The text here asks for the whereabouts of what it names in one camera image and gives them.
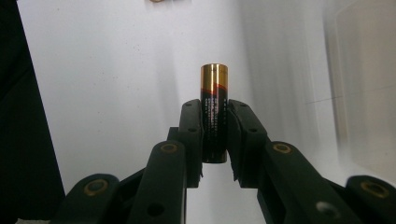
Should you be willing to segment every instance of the black and gold battery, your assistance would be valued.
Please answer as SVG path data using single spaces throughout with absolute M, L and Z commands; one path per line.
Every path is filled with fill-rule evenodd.
M 227 91 L 228 68 L 210 63 L 201 67 L 201 105 L 204 126 L 202 161 L 227 161 Z

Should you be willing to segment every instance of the aa battery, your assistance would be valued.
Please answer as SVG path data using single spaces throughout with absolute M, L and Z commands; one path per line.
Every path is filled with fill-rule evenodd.
M 219 63 L 201 67 L 201 105 L 204 126 L 202 161 L 227 161 L 228 68 Z

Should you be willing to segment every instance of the black fabric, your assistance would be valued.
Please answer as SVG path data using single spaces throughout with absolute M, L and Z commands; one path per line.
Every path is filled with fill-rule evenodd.
M 64 198 L 15 1 L 0 1 L 0 223 L 50 219 Z

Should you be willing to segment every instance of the white surface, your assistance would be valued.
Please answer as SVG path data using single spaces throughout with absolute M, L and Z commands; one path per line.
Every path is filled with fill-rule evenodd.
M 383 2 L 394 6 L 394 1 Z M 166 138 L 170 126 L 178 125 L 181 105 L 199 98 L 200 67 L 205 63 L 227 64 L 229 98 L 249 104 L 273 140 L 297 146 L 324 177 L 342 185 L 356 174 L 396 181 L 392 173 L 395 144 L 390 141 L 396 134 L 391 128 L 395 122 L 391 112 L 396 108 L 393 86 L 378 91 L 373 101 L 374 93 L 359 96 L 378 104 L 381 114 L 371 111 L 376 105 L 351 104 L 356 101 L 345 89 L 337 91 L 337 80 L 352 87 L 356 87 L 355 80 L 378 80 L 373 77 L 378 69 L 363 77 L 355 73 L 357 63 L 370 62 L 371 51 L 363 47 L 366 45 L 352 44 L 334 51 L 339 45 L 332 38 L 357 38 L 348 31 L 356 22 L 360 24 L 360 19 L 348 13 L 342 16 L 345 2 L 18 3 L 67 191 L 87 175 L 107 173 L 123 179 L 145 167 L 152 147 Z M 356 13 L 364 15 L 365 11 Z M 379 12 L 369 13 L 370 18 L 377 18 Z M 396 24 L 391 13 L 389 9 L 386 15 L 395 22 L 386 23 L 382 31 L 392 35 L 387 33 L 388 28 L 394 31 L 392 24 Z M 363 21 L 367 29 L 377 26 L 369 18 Z M 334 27 L 344 32 L 339 34 Z M 378 38 L 385 38 L 380 39 L 381 48 L 393 48 L 391 35 L 369 35 L 365 41 L 377 43 Z M 328 52 L 331 62 L 334 57 L 343 61 L 351 53 L 349 47 L 352 53 L 369 50 L 362 54 L 368 58 L 328 65 Z M 382 55 L 378 48 L 375 53 Z M 393 49 L 385 56 L 394 61 Z M 393 61 L 376 61 L 376 67 L 384 65 L 388 70 L 380 70 L 384 79 L 375 88 L 395 80 Z M 334 73 L 338 67 L 344 70 Z M 354 120 L 364 122 L 354 126 Z M 380 123 L 386 128 L 373 129 Z M 342 135 L 346 126 L 348 136 Z M 359 134 L 359 130 L 381 134 L 366 138 L 368 135 Z M 389 148 L 381 150 L 379 157 L 386 165 L 373 162 L 376 156 L 370 152 L 361 154 L 354 148 L 361 138 L 376 146 L 381 137 Z M 365 150 L 369 147 L 373 145 L 365 145 Z M 240 189 L 233 182 L 229 163 L 205 164 L 204 176 L 200 188 L 188 190 L 187 223 L 263 223 L 256 190 Z

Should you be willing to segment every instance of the brass screw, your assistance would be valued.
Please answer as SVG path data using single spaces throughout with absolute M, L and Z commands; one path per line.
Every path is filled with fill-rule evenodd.
M 88 196 L 96 196 L 105 192 L 107 188 L 107 181 L 105 181 L 104 179 L 95 179 L 85 186 L 84 193 Z
M 291 153 L 291 148 L 286 146 L 285 144 L 275 144 L 273 146 L 273 149 L 283 154 Z
M 384 199 L 389 196 L 389 190 L 369 180 L 361 182 L 361 188 L 378 198 Z
M 175 144 L 164 144 L 161 146 L 161 151 L 171 154 L 177 151 L 177 146 Z

